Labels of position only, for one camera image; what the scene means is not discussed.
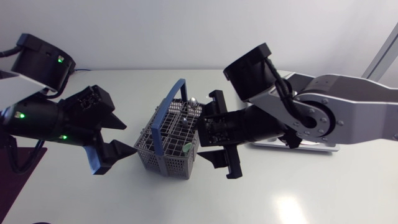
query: green object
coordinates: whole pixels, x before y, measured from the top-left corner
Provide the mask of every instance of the green object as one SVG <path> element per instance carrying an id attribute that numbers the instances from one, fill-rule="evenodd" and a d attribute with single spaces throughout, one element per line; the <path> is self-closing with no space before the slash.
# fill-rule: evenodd
<path id="1" fill-rule="evenodd" d="M 184 153 L 188 153 L 189 150 L 191 149 L 192 143 L 186 143 L 183 147 L 182 147 L 182 151 Z"/>

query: metal frame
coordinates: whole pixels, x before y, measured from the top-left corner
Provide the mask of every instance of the metal frame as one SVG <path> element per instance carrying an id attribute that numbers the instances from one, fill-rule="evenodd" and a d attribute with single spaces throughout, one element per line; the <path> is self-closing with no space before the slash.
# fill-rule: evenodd
<path id="1" fill-rule="evenodd" d="M 363 73 L 362 78 L 379 81 L 394 60 L 398 57 L 398 23 L 392 30 L 369 67 Z"/>

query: metal spoon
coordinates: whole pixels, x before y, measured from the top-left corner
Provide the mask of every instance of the metal spoon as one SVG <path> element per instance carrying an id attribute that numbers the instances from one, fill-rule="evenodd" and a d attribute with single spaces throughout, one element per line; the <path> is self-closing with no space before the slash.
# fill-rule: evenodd
<path id="1" fill-rule="evenodd" d="M 190 107 L 191 107 L 192 109 L 196 109 L 196 108 L 198 107 L 198 105 L 199 105 L 197 99 L 195 99 L 194 97 L 191 97 L 191 98 L 189 99 L 188 103 L 189 103 L 189 105 L 190 105 Z"/>
<path id="2" fill-rule="evenodd" d="M 181 118 L 180 122 L 181 122 L 182 126 L 189 127 L 188 120 L 186 118 Z"/>

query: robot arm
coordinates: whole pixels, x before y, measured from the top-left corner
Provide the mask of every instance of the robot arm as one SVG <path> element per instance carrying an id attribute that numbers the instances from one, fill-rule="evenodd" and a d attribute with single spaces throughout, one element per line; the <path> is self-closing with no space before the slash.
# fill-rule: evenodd
<path id="1" fill-rule="evenodd" d="M 17 47 L 0 57 L 19 53 L 12 72 L 0 71 L 0 148 L 7 149 L 11 167 L 24 173 L 44 141 L 86 150 L 92 174 L 105 174 L 118 160 L 136 150 L 117 140 L 105 143 L 101 128 L 125 129 L 114 114 L 112 99 L 99 86 L 89 86 L 55 103 L 62 94 L 75 62 L 64 51 L 30 34 L 22 34 Z M 48 91 L 57 92 L 46 95 Z M 12 136 L 38 139 L 24 165 L 18 165 L 17 143 Z"/>
<path id="2" fill-rule="evenodd" d="M 295 148 L 302 139 L 328 144 L 398 140 L 397 89 L 341 75 L 292 73 L 279 80 L 270 54 L 262 44 L 224 70 L 240 99 L 252 106 L 203 110 L 198 122 L 202 146 L 224 147 L 199 155 L 214 167 L 228 166 L 227 178 L 241 176 L 239 156 L 233 152 L 231 157 L 229 149 L 245 142 L 278 137 Z M 225 107 L 222 93 L 213 99 L 207 108 Z"/>

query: white wall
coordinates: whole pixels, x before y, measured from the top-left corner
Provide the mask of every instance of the white wall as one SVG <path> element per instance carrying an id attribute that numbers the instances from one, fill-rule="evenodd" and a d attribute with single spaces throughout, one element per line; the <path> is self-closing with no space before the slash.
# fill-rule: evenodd
<path id="1" fill-rule="evenodd" d="M 225 68 L 267 42 L 279 69 L 360 76 L 398 22 L 396 0 L 2 0 L 0 49 L 28 32 L 78 68 Z M 0 59 L 8 69 L 14 59 Z"/>

